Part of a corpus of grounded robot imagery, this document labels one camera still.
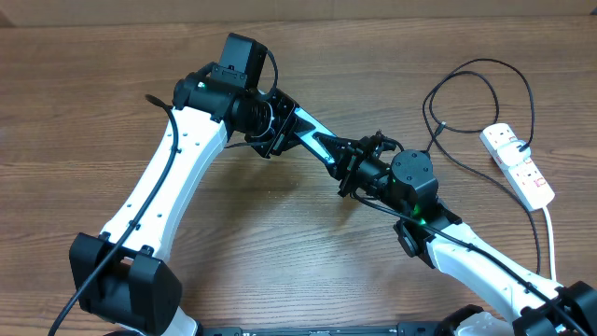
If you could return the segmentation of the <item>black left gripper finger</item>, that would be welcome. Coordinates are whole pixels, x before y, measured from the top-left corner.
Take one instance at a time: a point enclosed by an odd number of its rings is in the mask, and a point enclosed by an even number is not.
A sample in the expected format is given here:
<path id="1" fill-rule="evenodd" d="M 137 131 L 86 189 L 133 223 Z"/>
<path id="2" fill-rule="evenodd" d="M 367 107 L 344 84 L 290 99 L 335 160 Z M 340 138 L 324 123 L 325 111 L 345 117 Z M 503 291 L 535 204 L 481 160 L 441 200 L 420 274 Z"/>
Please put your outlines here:
<path id="1" fill-rule="evenodd" d="M 279 152 L 283 153 L 300 144 L 300 139 L 295 133 L 282 134 L 279 138 Z"/>
<path id="2" fill-rule="evenodd" d="M 334 135 L 333 132 L 331 132 L 325 125 L 323 125 L 317 119 L 303 118 L 301 116 L 298 116 L 297 122 L 298 126 L 295 129 L 295 134 L 298 137 L 311 135 L 312 133 L 323 133 L 331 136 Z"/>

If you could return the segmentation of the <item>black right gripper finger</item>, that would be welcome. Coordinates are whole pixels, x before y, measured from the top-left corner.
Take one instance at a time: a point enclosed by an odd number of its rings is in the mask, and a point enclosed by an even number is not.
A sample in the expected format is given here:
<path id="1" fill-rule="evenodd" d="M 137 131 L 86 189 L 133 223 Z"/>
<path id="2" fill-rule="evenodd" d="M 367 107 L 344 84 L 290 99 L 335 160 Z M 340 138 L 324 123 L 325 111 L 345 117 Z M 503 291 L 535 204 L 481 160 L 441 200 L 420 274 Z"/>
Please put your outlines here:
<path id="1" fill-rule="evenodd" d="M 348 161 L 340 161 L 333 164 L 330 164 L 326 167 L 327 171 L 329 172 L 330 176 L 338 181 L 341 181 L 349 174 L 349 162 Z"/>
<path id="2" fill-rule="evenodd" d="M 351 152 L 358 144 L 358 141 L 354 139 L 320 132 L 315 133 L 313 138 L 326 152 L 325 158 L 329 157 L 333 161 L 340 161 L 347 152 Z"/>

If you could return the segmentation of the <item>blue Samsung smartphone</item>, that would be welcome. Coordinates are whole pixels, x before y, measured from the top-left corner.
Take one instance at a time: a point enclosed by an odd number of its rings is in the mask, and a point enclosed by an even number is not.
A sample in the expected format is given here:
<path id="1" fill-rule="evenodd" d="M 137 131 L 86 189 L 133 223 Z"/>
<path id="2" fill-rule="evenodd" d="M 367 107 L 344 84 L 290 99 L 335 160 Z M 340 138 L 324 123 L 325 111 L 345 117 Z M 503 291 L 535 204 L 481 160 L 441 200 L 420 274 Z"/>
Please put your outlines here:
<path id="1" fill-rule="evenodd" d="M 297 120 L 298 116 L 303 118 L 314 118 L 309 112 L 304 110 L 302 107 L 298 107 L 294 110 L 294 116 Z M 305 146 L 316 158 L 318 158 L 324 165 L 328 166 L 330 164 L 335 163 L 329 157 L 325 158 L 326 152 L 321 147 L 319 143 L 317 143 L 313 138 L 314 133 L 307 136 L 300 137 L 300 142 L 303 146 Z"/>

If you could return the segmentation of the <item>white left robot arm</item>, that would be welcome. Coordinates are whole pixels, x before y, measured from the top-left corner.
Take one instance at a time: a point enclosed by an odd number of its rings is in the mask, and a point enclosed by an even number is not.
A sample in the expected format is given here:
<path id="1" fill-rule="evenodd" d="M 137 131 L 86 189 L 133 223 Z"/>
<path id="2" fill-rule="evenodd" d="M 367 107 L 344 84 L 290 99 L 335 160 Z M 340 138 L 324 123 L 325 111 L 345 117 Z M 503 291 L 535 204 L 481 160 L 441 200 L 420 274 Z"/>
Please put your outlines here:
<path id="1" fill-rule="evenodd" d="M 301 145 L 326 165 L 326 128 L 294 100 L 258 82 L 273 53 L 230 34 L 220 59 L 179 80 L 163 105 L 168 124 L 131 195 L 96 235 L 80 233 L 69 250 L 76 285 L 71 304 L 116 324 L 121 335 L 198 335 L 181 308 L 181 282 L 168 267 L 174 237 L 215 158 L 241 133 L 261 157 Z"/>

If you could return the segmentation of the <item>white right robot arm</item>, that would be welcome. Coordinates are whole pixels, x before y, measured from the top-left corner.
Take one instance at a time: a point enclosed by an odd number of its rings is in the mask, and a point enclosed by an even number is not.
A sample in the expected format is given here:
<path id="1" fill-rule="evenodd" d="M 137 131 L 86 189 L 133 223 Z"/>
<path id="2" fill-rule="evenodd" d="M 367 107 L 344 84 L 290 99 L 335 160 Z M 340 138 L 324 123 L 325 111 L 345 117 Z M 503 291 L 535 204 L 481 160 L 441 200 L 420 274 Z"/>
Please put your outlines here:
<path id="1" fill-rule="evenodd" d="M 340 182 L 340 196 L 395 216 L 411 257 L 445 273 L 488 303 L 469 305 L 438 323 L 437 335 L 593 335 L 596 291 L 565 287 L 528 271 L 485 243 L 437 195 L 429 155 L 381 133 L 360 140 L 316 132 L 303 142 Z"/>

